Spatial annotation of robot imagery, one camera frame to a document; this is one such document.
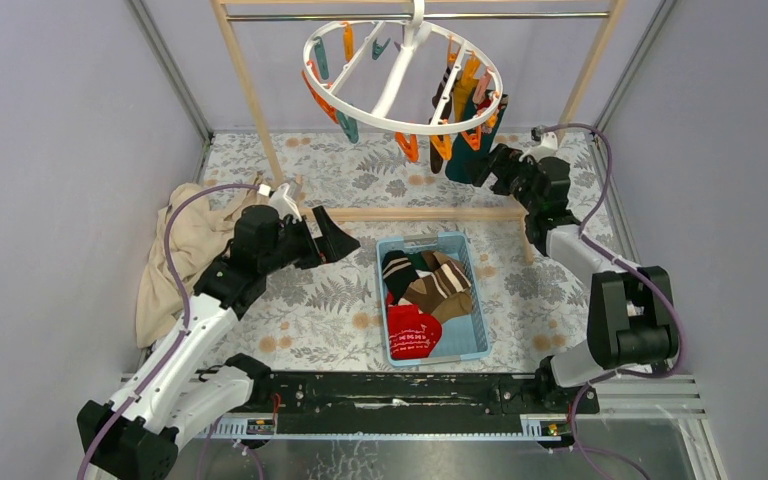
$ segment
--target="dark green sock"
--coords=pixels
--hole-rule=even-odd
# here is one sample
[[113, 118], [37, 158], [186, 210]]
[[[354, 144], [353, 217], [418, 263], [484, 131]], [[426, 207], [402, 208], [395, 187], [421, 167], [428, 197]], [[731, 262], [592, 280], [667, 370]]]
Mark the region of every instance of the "dark green sock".
[[411, 265], [413, 265], [413, 268], [417, 270], [422, 270], [423, 272], [431, 272], [431, 267], [428, 266], [428, 263], [425, 262], [425, 259], [422, 258], [421, 253], [408, 253], [407, 254], [408, 259], [411, 261]]
[[[463, 118], [472, 118], [475, 116], [475, 104], [472, 103], [472, 95], [475, 90], [469, 93], [469, 100], [464, 108]], [[492, 90], [487, 90], [487, 95], [492, 95]], [[502, 124], [502, 117], [505, 116], [505, 110], [508, 108], [508, 96], [502, 95], [499, 102], [499, 113], [496, 115], [496, 125], [490, 133], [481, 134], [481, 148], [478, 151], [472, 149], [464, 140], [463, 135], [458, 135], [452, 143], [452, 159], [446, 162], [446, 178], [453, 182], [471, 184], [472, 180], [466, 172], [466, 162], [474, 158], [486, 157], [490, 153], [490, 147], [493, 146], [493, 139], [496, 138], [496, 132], [499, 131], [499, 125]]]

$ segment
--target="wooden drying rack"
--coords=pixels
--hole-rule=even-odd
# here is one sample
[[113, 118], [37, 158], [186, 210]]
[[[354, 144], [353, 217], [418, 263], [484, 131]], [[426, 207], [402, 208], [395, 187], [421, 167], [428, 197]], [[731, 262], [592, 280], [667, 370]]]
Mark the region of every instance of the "wooden drying rack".
[[[594, 3], [593, 0], [425, 0], [426, 3]], [[248, 64], [243, 55], [242, 47], [234, 32], [233, 23], [240, 21], [239, 15], [228, 13], [228, 5], [269, 5], [269, 4], [392, 4], [405, 3], [407, 0], [211, 0], [213, 11], [216, 14], [216, 21], [219, 24], [219, 30], [225, 39], [228, 52], [231, 55], [231, 63], [237, 72], [240, 80], [240, 87], [246, 97], [249, 110], [251, 111], [257, 134], [269, 160], [269, 167], [272, 170], [272, 176], [276, 183], [284, 181], [284, 171], [278, 162], [278, 154], [275, 152], [275, 146], [272, 144], [272, 137], [269, 134], [269, 127], [266, 118], [263, 115], [263, 109], [260, 106], [260, 100], [252, 82]], [[608, 8], [605, 12], [599, 12], [601, 25], [590, 46], [590, 51], [584, 59], [584, 64], [575, 81], [572, 92], [567, 99], [564, 111], [558, 123], [568, 123], [573, 120], [593, 78], [593, 74], [599, 65], [599, 60], [605, 51], [605, 47], [616, 29], [619, 18], [626, 6], [627, 0], [609, 0]], [[328, 214], [336, 222], [393, 222], [393, 221], [516, 221], [520, 224], [522, 240], [525, 248], [525, 262], [531, 264], [534, 261], [534, 252], [531, 244], [525, 237], [525, 209], [521, 206], [506, 207], [368, 207], [368, 208], [331, 208]], [[303, 209], [303, 214], [309, 215], [309, 209]]]

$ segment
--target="teal clothespin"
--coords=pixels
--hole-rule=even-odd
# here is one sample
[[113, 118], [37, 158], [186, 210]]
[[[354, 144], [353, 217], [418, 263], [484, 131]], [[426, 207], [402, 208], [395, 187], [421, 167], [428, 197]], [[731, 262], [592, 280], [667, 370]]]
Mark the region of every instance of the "teal clothespin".
[[388, 38], [386, 42], [384, 42], [384, 45], [378, 45], [378, 39], [372, 41], [372, 59], [378, 60], [378, 57], [381, 56], [382, 53], [384, 53], [384, 49], [387, 48], [387, 45], [390, 45], [390, 39]]
[[360, 140], [360, 135], [358, 135], [357, 131], [357, 120], [337, 110], [337, 121], [340, 123], [340, 128], [343, 129], [343, 133], [349, 137], [350, 142], [357, 143]]
[[328, 57], [325, 55], [325, 45], [321, 37], [313, 39], [313, 55], [316, 57], [316, 66], [319, 67], [319, 76], [322, 80], [328, 80]]

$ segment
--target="metal rail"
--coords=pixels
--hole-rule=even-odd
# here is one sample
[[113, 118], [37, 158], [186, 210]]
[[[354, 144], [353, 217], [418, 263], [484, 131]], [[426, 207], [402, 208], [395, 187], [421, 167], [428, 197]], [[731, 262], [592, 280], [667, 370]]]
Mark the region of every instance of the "metal rail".
[[[569, 18], [608, 18], [610, 12], [532, 12], [532, 13], [429, 13], [424, 20], [563, 20]], [[229, 22], [333, 22], [410, 20], [410, 13], [312, 13], [226, 15]]]

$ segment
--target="brown sock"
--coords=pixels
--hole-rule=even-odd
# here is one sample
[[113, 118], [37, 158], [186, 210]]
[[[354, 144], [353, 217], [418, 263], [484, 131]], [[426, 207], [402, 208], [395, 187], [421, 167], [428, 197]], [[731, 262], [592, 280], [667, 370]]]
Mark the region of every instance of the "brown sock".
[[461, 270], [461, 272], [463, 272], [463, 263], [446, 255], [445, 253], [426, 250], [424, 252], [420, 252], [420, 255], [422, 255], [423, 260], [425, 260], [425, 263], [428, 265], [428, 268], [430, 268], [432, 272], [440, 268], [446, 262], [453, 262]]
[[403, 298], [430, 314], [443, 300], [471, 286], [457, 265], [448, 261], [431, 275], [412, 282]]
[[431, 316], [442, 325], [452, 318], [468, 315], [470, 312], [472, 312], [472, 295], [469, 290], [464, 290], [443, 300], [443, 303], [431, 312]]

